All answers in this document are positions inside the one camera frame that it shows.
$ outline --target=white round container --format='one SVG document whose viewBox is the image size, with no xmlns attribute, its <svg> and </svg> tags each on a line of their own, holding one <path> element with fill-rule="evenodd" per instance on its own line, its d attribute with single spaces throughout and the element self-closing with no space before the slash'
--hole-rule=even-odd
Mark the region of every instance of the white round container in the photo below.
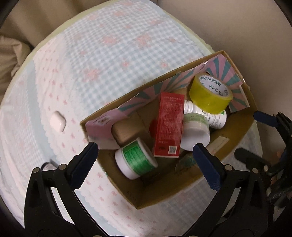
<svg viewBox="0 0 292 237">
<path fill-rule="evenodd" d="M 185 114 L 180 147 L 192 151 L 197 143 L 202 143 L 206 147 L 209 142 L 210 131 L 207 120 L 201 114 Z"/>
<path fill-rule="evenodd" d="M 118 149 L 114 155 L 120 171 L 130 180 L 158 166 L 152 152 L 140 138 Z"/>
<path fill-rule="evenodd" d="M 208 125 L 211 128 L 221 129 L 226 123 L 227 114 L 226 111 L 222 111 L 220 114 L 210 114 L 203 111 L 198 106 L 196 106 L 192 101 L 185 100 L 184 114 L 196 113 L 201 114 L 205 117 Z"/>
</svg>

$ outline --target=clear yellow packing tape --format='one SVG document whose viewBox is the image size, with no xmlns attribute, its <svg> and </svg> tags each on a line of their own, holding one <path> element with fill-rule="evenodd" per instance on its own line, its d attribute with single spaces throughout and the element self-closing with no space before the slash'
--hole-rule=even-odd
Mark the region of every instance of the clear yellow packing tape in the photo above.
<svg viewBox="0 0 292 237">
<path fill-rule="evenodd" d="M 207 73 L 199 73 L 193 80 L 190 98 L 200 109 L 211 114 L 219 114 L 231 101 L 232 92 L 217 78 Z"/>
</svg>

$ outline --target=bed sheet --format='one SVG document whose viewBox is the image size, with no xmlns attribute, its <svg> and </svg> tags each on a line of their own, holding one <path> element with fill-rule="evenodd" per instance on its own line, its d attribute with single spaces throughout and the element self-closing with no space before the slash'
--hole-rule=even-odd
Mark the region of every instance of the bed sheet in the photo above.
<svg viewBox="0 0 292 237">
<path fill-rule="evenodd" d="M 146 82 L 211 53 L 202 40 L 150 1 L 108 1 L 98 8 L 71 19 L 40 43 L 1 104 L 0 195 L 22 225 L 32 169 L 50 160 L 68 163 L 80 153 L 87 144 L 81 120 Z M 49 126 L 54 111 L 67 120 L 63 133 Z M 256 125 L 240 146 L 261 155 Z M 232 155 L 225 161 L 244 168 Z M 53 192 L 62 215 L 71 221 Z M 96 162 L 76 194 L 110 235 L 172 236 L 195 222 L 214 191 L 201 178 L 165 202 L 136 210 Z"/>
</svg>

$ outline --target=red rectangular package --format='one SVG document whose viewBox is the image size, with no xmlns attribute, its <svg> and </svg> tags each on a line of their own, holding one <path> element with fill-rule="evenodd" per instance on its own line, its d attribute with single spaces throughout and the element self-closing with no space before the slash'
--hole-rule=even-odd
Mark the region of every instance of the red rectangular package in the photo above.
<svg viewBox="0 0 292 237">
<path fill-rule="evenodd" d="M 154 156 L 178 158 L 183 129 L 184 102 L 184 95 L 161 93 Z"/>
</svg>

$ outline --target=green label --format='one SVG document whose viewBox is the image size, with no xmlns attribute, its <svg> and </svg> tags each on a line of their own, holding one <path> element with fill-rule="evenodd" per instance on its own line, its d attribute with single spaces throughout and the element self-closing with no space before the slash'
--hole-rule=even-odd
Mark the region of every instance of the green label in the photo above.
<svg viewBox="0 0 292 237">
<path fill-rule="evenodd" d="M 128 146 L 124 147 L 123 155 L 132 170 L 140 176 L 155 168 L 148 161 L 137 141 L 134 141 Z"/>
<path fill-rule="evenodd" d="M 196 113 L 189 113 L 189 114 L 185 114 L 183 116 L 183 122 L 184 123 L 189 123 L 189 122 L 200 122 L 205 124 L 206 126 L 208 125 L 207 120 L 204 118 L 203 115 L 200 114 L 196 114 Z"/>
</svg>

